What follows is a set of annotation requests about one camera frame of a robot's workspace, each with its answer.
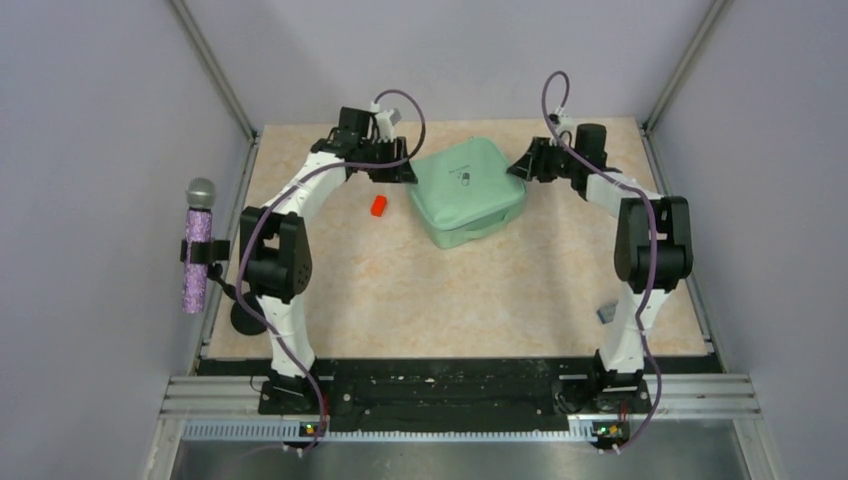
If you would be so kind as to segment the mint green medicine case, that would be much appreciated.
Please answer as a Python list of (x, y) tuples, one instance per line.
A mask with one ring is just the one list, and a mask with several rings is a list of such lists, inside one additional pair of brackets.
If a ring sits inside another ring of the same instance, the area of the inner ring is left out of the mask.
[(509, 160), (487, 137), (471, 137), (411, 162), (407, 186), (423, 229), (440, 249), (451, 249), (503, 229), (521, 215), (527, 190), (509, 174)]

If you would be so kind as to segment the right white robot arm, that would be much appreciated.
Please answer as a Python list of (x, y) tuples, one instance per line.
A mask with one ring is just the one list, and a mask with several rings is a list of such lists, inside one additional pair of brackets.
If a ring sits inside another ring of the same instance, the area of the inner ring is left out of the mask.
[(523, 181), (566, 179), (585, 201), (617, 222), (613, 263), (621, 281), (609, 334), (595, 355), (594, 378), (586, 385), (589, 404), (612, 412), (641, 378), (644, 344), (656, 316), (694, 260), (689, 206), (680, 196), (643, 189), (607, 164), (607, 129), (594, 123), (576, 128), (570, 147), (535, 137), (508, 174)]

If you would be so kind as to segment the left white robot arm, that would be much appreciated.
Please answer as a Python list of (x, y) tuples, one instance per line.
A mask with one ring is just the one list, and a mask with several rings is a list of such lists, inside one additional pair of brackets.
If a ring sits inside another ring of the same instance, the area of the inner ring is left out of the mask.
[(310, 148), (304, 163), (273, 198), (243, 210), (239, 227), (239, 286), (236, 302), (266, 327), (272, 345), (271, 379), (283, 401), (297, 413), (319, 404), (320, 386), (310, 369), (315, 353), (306, 331), (302, 295), (313, 274), (308, 222), (354, 173), (377, 183), (417, 181), (406, 139), (395, 132), (401, 114), (372, 104), (344, 107), (337, 125)]

